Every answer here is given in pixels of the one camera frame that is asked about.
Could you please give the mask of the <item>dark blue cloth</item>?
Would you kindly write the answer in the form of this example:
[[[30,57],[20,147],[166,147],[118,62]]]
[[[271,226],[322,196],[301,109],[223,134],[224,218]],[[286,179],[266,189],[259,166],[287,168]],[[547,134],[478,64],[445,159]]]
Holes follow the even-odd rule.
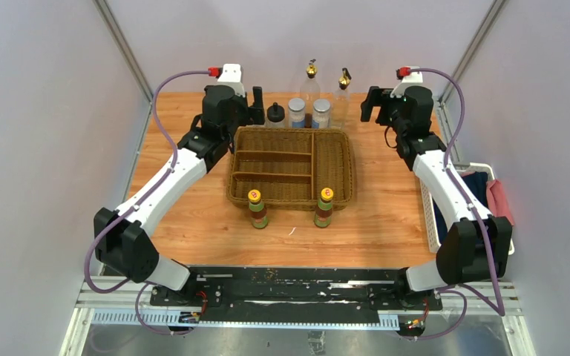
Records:
[[[487,201],[487,183],[488,174],[486,172],[465,172],[461,174],[462,180],[467,185],[470,192],[480,201],[482,205],[488,208]],[[434,217],[436,220],[436,231],[438,234],[438,241],[443,243],[448,235],[448,225],[445,222],[444,215],[432,200]]]

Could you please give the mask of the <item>left green sauce bottle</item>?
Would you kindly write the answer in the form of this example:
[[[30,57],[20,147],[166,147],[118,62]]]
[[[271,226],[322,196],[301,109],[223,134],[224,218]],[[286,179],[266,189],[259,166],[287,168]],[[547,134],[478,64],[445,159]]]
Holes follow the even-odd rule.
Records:
[[[252,226],[257,229],[267,227],[269,223],[267,209],[258,189],[252,189],[248,192],[248,206]]]

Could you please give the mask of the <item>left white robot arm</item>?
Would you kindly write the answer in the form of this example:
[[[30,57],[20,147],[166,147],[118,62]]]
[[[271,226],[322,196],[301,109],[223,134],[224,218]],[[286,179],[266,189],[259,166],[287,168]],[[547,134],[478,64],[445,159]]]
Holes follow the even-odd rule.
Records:
[[[190,306],[198,288],[189,281],[189,268],[162,256],[151,237],[186,190],[234,149],[237,129],[264,123],[260,86],[253,87],[252,97],[249,103],[246,95],[238,95],[229,85],[206,86],[202,112],[187,134],[173,143],[164,166],[132,198],[114,210],[101,208],[96,213],[96,236],[86,259],[95,257],[128,281],[164,286],[177,305]]]

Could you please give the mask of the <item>woven wicker divided basket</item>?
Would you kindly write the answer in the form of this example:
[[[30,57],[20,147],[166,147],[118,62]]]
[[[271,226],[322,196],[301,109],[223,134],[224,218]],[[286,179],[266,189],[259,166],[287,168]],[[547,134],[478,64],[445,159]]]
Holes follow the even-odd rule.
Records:
[[[241,128],[229,164],[226,197],[245,208],[260,191],[270,209],[311,211],[321,189],[333,190],[343,210],[355,193],[354,159],[345,132],[337,129]]]

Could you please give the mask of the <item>right green sauce bottle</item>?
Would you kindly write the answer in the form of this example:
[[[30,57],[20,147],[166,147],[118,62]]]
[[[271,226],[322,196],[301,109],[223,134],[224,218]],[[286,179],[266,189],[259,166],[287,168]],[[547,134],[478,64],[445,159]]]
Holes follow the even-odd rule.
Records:
[[[330,225],[333,215],[333,198],[334,192],[331,188],[321,189],[314,216],[314,223],[317,227],[326,228]]]

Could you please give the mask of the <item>right aluminium frame post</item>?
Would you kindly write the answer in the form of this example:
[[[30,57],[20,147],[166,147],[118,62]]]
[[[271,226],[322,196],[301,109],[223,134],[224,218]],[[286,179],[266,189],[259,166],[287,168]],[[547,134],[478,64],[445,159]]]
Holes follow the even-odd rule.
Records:
[[[465,71],[468,69],[469,64],[473,60],[474,56],[477,54],[482,43],[489,34],[491,28],[496,23],[501,11],[507,5],[507,0],[493,0],[490,3],[485,16],[479,23],[476,32],[473,34],[465,52],[462,54],[459,63],[455,67],[452,77],[456,82],[463,77]]]

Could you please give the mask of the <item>left aluminium frame post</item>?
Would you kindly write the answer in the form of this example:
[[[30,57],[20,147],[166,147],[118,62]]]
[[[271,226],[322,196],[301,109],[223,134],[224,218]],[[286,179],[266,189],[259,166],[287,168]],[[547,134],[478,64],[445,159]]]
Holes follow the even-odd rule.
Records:
[[[148,83],[143,69],[140,67],[140,64],[138,63],[137,58],[134,55],[130,44],[128,43],[128,40],[126,39],[125,34],[123,33],[122,28],[117,21],[117,18],[114,15],[109,2],[106,0],[93,0],[93,3],[99,12],[103,22],[105,23],[105,26],[107,27],[107,30],[114,40],[114,43],[122,55],[125,63],[127,64],[128,69],[136,80],[142,94],[149,102],[152,102],[154,91]]]

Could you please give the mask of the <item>pink cloth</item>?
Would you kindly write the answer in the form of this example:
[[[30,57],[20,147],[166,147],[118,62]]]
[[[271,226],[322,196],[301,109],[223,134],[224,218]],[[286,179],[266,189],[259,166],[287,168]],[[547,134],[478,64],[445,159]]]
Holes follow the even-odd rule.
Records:
[[[487,182],[486,200],[488,209],[495,217],[505,217],[512,226],[515,225],[505,190],[498,179]]]

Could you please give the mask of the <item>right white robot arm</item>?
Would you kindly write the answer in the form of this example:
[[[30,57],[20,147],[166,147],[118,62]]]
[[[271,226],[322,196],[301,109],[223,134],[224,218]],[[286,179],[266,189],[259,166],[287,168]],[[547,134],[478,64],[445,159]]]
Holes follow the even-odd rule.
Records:
[[[376,123],[393,129],[398,155],[428,189],[448,227],[434,260],[400,271],[394,289],[397,305],[414,309],[423,301],[424,291],[502,277],[512,225],[474,197],[455,167],[445,161],[445,144],[430,129],[431,91],[416,85],[396,96],[389,88],[372,86],[361,103],[363,122],[370,121],[374,108],[379,109]]]

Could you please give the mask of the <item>silver-lid pepper jar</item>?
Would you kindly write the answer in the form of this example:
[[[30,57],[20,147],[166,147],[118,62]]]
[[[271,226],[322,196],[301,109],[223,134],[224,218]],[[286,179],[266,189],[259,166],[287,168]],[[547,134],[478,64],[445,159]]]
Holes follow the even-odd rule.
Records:
[[[305,101],[299,97],[288,102],[289,126],[291,128],[305,128]]]
[[[331,104],[328,99],[316,99],[312,104],[312,128],[324,129],[330,125]]]

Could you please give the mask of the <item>white plastic perforated basket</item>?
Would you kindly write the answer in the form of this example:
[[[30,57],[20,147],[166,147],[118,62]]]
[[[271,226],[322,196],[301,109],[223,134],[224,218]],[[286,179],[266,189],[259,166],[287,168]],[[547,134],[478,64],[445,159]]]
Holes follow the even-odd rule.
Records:
[[[456,170],[461,174],[465,172],[486,172],[488,174],[488,181],[496,179],[494,171],[490,165],[471,162],[468,164],[456,164]],[[425,225],[427,230],[427,241],[429,250],[436,253],[441,243],[438,241],[438,234],[436,231],[436,220],[434,217],[432,195],[430,194],[426,185],[421,182],[422,205],[425,214]]]

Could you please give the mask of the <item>green sauce bottle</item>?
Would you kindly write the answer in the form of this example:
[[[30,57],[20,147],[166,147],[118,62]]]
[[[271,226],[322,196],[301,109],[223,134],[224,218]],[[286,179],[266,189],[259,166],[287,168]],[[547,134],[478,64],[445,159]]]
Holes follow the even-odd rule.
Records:
[[[267,227],[269,223],[267,209],[258,189],[252,189],[248,192],[248,206],[252,226],[257,229]]]
[[[331,188],[321,189],[314,216],[314,223],[317,227],[326,228],[330,225],[333,215],[333,198],[334,192]]]

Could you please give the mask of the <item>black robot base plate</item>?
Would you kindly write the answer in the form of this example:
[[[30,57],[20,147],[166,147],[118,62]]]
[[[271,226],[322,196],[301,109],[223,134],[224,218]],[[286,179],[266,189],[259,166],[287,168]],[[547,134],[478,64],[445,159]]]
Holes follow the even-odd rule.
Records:
[[[156,286],[152,306],[195,307],[206,321],[363,323],[379,312],[438,312],[433,292],[399,294],[396,269],[193,266],[181,291]]]

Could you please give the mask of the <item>aluminium frame post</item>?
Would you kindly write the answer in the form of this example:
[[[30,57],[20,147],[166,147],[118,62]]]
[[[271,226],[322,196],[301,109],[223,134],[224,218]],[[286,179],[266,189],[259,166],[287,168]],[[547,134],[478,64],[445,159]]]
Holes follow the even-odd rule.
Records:
[[[114,43],[122,55],[125,63],[127,64],[128,69],[136,80],[142,94],[149,102],[152,102],[154,91],[148,83],[143,69],[140,67],[140,64],[138,63],[137,58],[134,55],[130,44],[128,43],[128,40],[126,39],[125,34],[123,33],[122,28],[117,21],[117,18],[114,15],[109,2],[106,0],[93,0],[93,3],[99,12],[103,22],[105,23],[105,26],[107,27],[107,30],[114,40]]]
[[[455,67],[452,77],[456,82],[463,77],[465,71],[468,69],[469,64],[473,60],[474,56],[477,54],[482,43],[489,34],[491,28],[496,23],[501,11],[507,5],[507,0],[493,0],[490,3],[485,16],[479,23],[476,32],[473,34],[465,52],[462,54],[459,63]]]

